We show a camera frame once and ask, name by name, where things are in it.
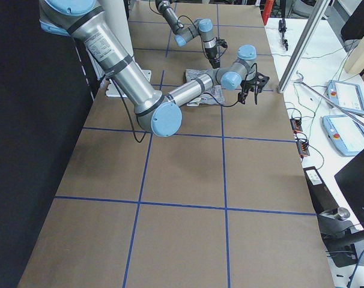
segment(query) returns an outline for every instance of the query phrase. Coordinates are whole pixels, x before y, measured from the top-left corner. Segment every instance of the brown table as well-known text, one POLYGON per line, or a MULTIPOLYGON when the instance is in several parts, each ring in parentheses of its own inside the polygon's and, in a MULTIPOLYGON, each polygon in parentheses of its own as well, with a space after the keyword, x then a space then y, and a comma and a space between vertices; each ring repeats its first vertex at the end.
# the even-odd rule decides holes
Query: brown table
MULTIPOLYGON (((224 67, 239 46, 257 48, 271 77, 258 105, 183 107, 176 136, 137 144, 121 100, 101 91, 19 287, 334 287, 259 8, 176 12, 212 19, 224 67)), ((210 68, 200 39, 177 47, 146 2, 129 26, 163 92, 210 68)))

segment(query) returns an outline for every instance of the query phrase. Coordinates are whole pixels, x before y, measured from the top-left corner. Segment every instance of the blue tape line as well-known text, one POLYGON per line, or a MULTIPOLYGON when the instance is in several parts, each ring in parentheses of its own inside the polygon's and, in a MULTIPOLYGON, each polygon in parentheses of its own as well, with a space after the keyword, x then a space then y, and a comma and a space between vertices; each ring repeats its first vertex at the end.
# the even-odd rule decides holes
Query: blue tape line
MULTIPOLYGON (((97 127, 83 127, 86 130, 101 130, 101 131, 113 131, 113 132, 129 132, 132 133, 132 130, 123 130, 123 129, 110 129, 110 128, 97 128, 97 127)), ((191 137, 206 137, 206 138, 222 138, 222 136, 217 135, 203 135, 203 134, 182 134, 176 133, 178 136, 191 136, 191 137)), ((224 136, 225 139, 235 139, 235 140, 253 140, 253 141, 268 141, 268 142, 284 142, 284 143, 295 143, 295 140, 280 140, 280 139, 264 139, 264 138, 252 138, 252 137, 233 137, 233 136, 224 136)))
POLYGON ((222 136, 215 136, 215 135, 199 135, 199 134, 182 134, 182 133, 175 133, 178 136, 192 136, 192 137, 208 137, 208 138, 222 138, 222 136))
POLYGON ((242 27, 242 28, 265 28, 264 26, 246 26, 246 25, 220 25, 221 27, 242 27))
MULTIPOLYGON (((129 23, 146 23, 146 24, 164 24, 167 25, 166 22, 155 22, 155 21, 135 21, 135 20, 129 20, 129 23)), ((220 24, 215 24, 215 26, 221 26, 221 27, 243 27, 243 28, 265 28, 264 26, 247 26, 247 25, 220 25, 220 24)))
MULTIPOLYGON (((138 201, 132 201, 132 200, 107 199, 107 198, 91 198, 91 197, 77 197, 77 196, 55 196, 54 198, 55 199, 64 199, 64 200, 114 202, 114 203, 125 203, 125 204, 138 204, 139 203, 141 205, 153 205, 153 206, 170 206, 170 207, 181 207, 181 208, 225 210, 225 207, 217 207, 217 206, 190 205, 190 204, 177 204, 177 203, 162 203, 162 202, 144 202, 144 201, 138 202, 138 201)), ((228 211, 237 211, 237 212, 254 212, 254 213, 265 213, 265 214, 286 214, 286 215, 316 216, 315 213, 307 213, 307 212, 275 211, 275 210, 247 209, 247 208, 235 208, 235 207, 227 207, 226 209, 228 211)))
POLYGON ((227 210, 240 211, 240 212, 268 213, 268 214, 317 216, 316 213, 306 213, 306 212, 274 211, 274 210, 244 209, 244 208, 227 208, 227 210))
POLYGON ((176 204, 176 203, 161 203, 161 202, 141 202, 141 205, 168 206, 168 207, 195 208, 195 209, 225 210, 224 207, 202 206, 202 205, 189 205, 189 204, 176 204))
MULTIPOLYGON (((174 12, 177 13, 177 3, 175 3, 175 7, 174 7, 174 12)), ((166 55, 165 57, 168 57, 169 54, 169 47, 170 47, 170 38, 171 38, 171 34, 172 34, 172 29, 170 28, 170 33, 169 33, 169 40, 168 40, 168 46, 166 48, 166 55)))
POLYGON ((125 271, 124 271, 124 278, 123 278, 122 288, 126 287, 127 275, 129 274, 129 266, 130 266, 132 251, 133 251, 136 225, 137 225, 137 222, 138 222, 139 208, 141 207, 141 199, 142 199, 142 193, 143 193, 143 190, 144 190, 144 184, 145 184, 145 178, 146 178, 146 172, 147 172, 147 165, 148 165, 148 159, 150 157, 150 149, 151 149, 152 140, 153 140, 153 134, 150 135, 150 140, 148 142, 146 162, 145 162, 145 167, 144 167, 144 174, 142 176, 141 190, 139 192, 138 204, 137 204, 136 212, 135 212, 135 219, 134 219, 134 225, 133 225, 132 238, 130 240, 129 254, 127 255, 126 268, 125 268, 125 271))
POLYGON ((226 139, 237 139, 237 140, 254 140, 254 141, 268 141, 268 142, 284 142, 284 143, 295 143, 295 140, 281 140, 281 139, 264 139, 264 138, 250 138, 250 137, 232 137, 224 136, 226 139))
POLYGON ((55 196, 54 198, 67 199, 67 200, 84 200, 84 201, 96 201, 96 202, 115 202, 115 203, 138 204, 137 201, 119 200, 119 199, 90 198, 90 197, 76 197, 76 196, 55 196))
MULTIPOLYGON (((134 50, 143 50, 143 51, 161 51, 161 52, 165 52, 167 51, 167 49, 161 49, 161 48, 134 48, 134 50)), ((194 50, 178 50, 178 49, 168 49, 169 52, 184 52, 184 53, 203 53, 202 51, 194 51, 194 50)), ((271 54, 259 54, 257 53, 257 56, 272 56, 271 54)))
POLYGON ((228 288, 231 288, 230 278, 230 249, 229 249, 229 220, 228 220, 228 195, 227 195, 227 180, 226 180, 226 154, 225 154, 225 137, 223 126, 223 107, 220 108, 221 132, 222 132, 222 170, 223 170, 223 202, 225 204, 225 234, 226 234, 226 263, 228 288))

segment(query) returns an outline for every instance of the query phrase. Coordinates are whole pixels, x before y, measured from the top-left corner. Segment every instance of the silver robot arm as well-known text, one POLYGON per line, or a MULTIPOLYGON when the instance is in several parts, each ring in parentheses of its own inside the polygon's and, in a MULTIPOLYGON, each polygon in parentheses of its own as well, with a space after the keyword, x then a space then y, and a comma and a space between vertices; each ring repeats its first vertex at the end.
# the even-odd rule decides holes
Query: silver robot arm
POLYGON ((191 82, 168 94, 162 94, 160 90, 151 86, 111 32, 105 21, 105 11, 96 0, 79 2, 75 15, 75 9, 64 4, 66 1, 39 2, 41 19, 48 20, 49 22, 45 22, 47 25, 55 25, 58 29, 67 31, 71 37, 85 43, 104 69, 106 76, 117 83, 134 104, 134 113, 139 125, 157 136, 167 137, 178 131, 182 121, 179 106, 188 103, 214 85, 221 84, 225 89, 233 90, 243 79, 253 79, 256 75, 256 69, 252 68, 256 59, 255 48, 245 45, 238 50, 238 58, 229 68, 208 70, 191 82))
POLYGON ((200 35, 206 58, 213 68, 219 68, 220 56, 218 46, 227 49, 228 45, 224 39, 218 39, 214 36, 211 20, 198 18, 190 26, 185 27, 179 20, 183 16, 177 17, 175 11, 170 6, 171 2, 172 0, 156 0, 156 7, 175 34, 175 42, 177 42, 178 46, 183 47, 190 40, 200 35))

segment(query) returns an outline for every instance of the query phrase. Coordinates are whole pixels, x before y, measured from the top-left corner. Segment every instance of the computer monitor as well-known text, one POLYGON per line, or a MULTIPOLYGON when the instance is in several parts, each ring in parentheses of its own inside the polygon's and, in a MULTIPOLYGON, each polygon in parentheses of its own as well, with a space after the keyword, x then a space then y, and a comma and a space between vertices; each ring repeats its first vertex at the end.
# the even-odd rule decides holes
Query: computer monitor
POLYGON ((336 182, 346 201, 364 228, 364 150, 336 175, 336 182))

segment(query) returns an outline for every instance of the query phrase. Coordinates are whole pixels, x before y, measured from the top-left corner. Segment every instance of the metal pole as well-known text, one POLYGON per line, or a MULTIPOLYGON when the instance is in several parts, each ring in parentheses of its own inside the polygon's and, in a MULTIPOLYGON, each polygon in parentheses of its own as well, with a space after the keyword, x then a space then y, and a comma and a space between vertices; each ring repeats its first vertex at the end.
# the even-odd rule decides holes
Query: metal pole
POLYGON ((290 58, 289 64, 286 67, 284 75, 282 75, 281 81, 278 85, 279 93, 283 93, 289 84, 291 76, 297 69, 298 63, 301 60, 302 54, 305 52, 309 41, 318 26, 318 23, 323 17, 323 14, 329 4, 329 0, 318 0, 313 9, 313 13, 310 15, 309 20, 306 22, 306 26, 301 34, 301 37, 294 49, 293 55, 290 58))
POLYGON ((364 241, 364 230, 358 231, 354 234, 349 234, 338 239, 326 240, 325 244, 330 251, 338 250, 344 246, 348 246, 359 241, 364 241))
POLYGON ((311 91, 313 91, 314 93, 316 93, 318 96, 322 97, 322 99, 324 99, 328 104, 330 104, 331 106, 339 109, 342 113, 344 113, 345 115, 349 116, 355 123, 361 125, 362 127, 364 127, 364 122, 362 122, 361 120, 357 119, 357 117, 355 116, 355 114, 343 109, 341 106, 335 104, 332 100, 328 99, 326 96, 322 95, 321 93, 318 93, 318 91, 314 90, 312 87, 310 87, 308 84, 306 84, 304 81, 302 81, 302 79, 298 79, 296 80, 296 83, 302 84, 303 86, 307 87, 308 89, 310 89, 311 91))

